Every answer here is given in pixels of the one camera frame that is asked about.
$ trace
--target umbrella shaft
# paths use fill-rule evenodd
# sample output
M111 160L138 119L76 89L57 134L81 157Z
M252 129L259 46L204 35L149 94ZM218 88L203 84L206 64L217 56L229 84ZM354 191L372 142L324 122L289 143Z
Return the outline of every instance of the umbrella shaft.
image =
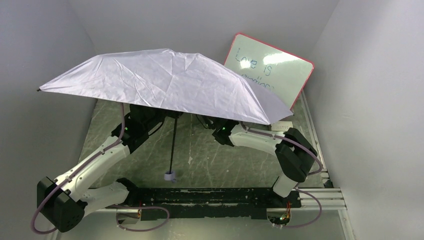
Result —
M172 172L172 160L174 158L175 136L177 134L177 120L178 120L178 118L176 117L175 120L174 120L174 122L173 122L171 161L170 161L170 164L169 164L169 174L171 174L171 172Z

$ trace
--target whiteboard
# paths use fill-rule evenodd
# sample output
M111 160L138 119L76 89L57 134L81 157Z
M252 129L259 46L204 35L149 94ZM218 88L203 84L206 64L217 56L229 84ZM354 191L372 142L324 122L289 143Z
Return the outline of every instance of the whiteboard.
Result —
M271 90L290 108L314 69L311 61L243 33L235 35L224 66Z

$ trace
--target umbrella canopy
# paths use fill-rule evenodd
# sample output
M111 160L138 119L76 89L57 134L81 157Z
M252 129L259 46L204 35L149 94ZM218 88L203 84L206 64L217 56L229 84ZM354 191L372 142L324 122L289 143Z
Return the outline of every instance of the umbrella canopy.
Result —
M292 115L268 89L199 53L171 49L97 55L40 90L264 125Z

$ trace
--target red whiteboard frame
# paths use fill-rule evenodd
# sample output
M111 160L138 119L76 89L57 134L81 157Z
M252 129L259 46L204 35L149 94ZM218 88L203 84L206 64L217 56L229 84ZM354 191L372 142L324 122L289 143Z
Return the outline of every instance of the red whiteboard frame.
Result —
M278 48L278 47L276 47L276 46L274 46L274 45L271 45L271 44L268 44L268 43L266 43L266 42L263 42L263 41L261 41L261 40L259 40L259 39L256 39L256 38L254 38L254 37L252 37L252 36L249 36L249 35L246 35L246 34L244 34L244 33L242 33L242 32L238 32L238 33L236 33L236 34L235 34L235 36L234 36L234 38L233 38L233 40L232 40L231 46L229 47L228 53L227 53L226 58L225 58L225 61L224 61L224 65L225 65L225 63L227 62L228 56L230 55L231 49L233 48L234 41L236 41L236 37L237 37L237 35L243 35L243 36L248 37L248 38L250 38L250 39L252 39L252 40L255 40L255 41L257 41L257 42L260 42L261 44L268 45L268 46L270 46L271 48L274 48L274 49L277 49L277 50L279 50L279 51L281 51L281 52L284 52L284 53L287 53L287 54L293 55L293 56L295 56L295 57L297 57L297 58L300 58L300 59L302 59L302 60L304 60L304 61L306 61L306 62L308 62L308 63L312 64L312 69L310 70L310 73L309 73L309 75L307 76L306 81L304 82L304 84L303 84L302 88L300 89L299 93L297 94L296 100L297 100L297 99L299 99L299 96L301 95L302 90L304 89L304 87L305 87L306 83L307 83L307 82L308 82L308 80L309 80L309 77L310 77L310 76L311 76L311 74L312 74L312 71L313 71L313 70L314 70L314 68L315 68L315 64L314 64L312 61L309 61L308 59L305 59L305 58L303 58L303 57L300 57L300 56L298 56L298 55L295 55L295 54L293 54L293 53L291 53L291 52L285 51L285 50L283 50L283 49L281 49L281 48ZM296 101L294 101L294 102L293 102L293 105L291 105L290 109L293 109L293 107L295 106L295 103L296 103Z

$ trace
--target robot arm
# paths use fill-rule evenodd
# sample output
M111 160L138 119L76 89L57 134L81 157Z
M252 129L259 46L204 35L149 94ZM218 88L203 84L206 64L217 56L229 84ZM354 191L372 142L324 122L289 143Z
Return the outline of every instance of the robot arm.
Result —
M266 135L249 132L240 123L226 120L212 135L222 145L248 147L275 156L281 166L282 173L272 186L272 190L283 198L287 197L298 183L303 183L306 180L314 164L314 159L305 151L278 137L288 138L299 143L309 149L315 156L317 152L299 130L295 128L290 128L285 133L259 129L255 129L255 131Z
M45 200L59 183L63 184L46 202L41 213L62 233L74 228L84 216L114 204L123 203L129 194L130 184L119 180L97 189L89 187L111 166L132 154L148 138L149 132L165 117L178 118L182 113L146 106L130 105L130 113L125 116L125 129L121 143L104 151L106 146L116 142L121 134L122 125L112 131L106 141L78 165L59 175L54 181L48 177L37 184L37 205ZM101 154L78 172L72 179L70 175L93 155Z

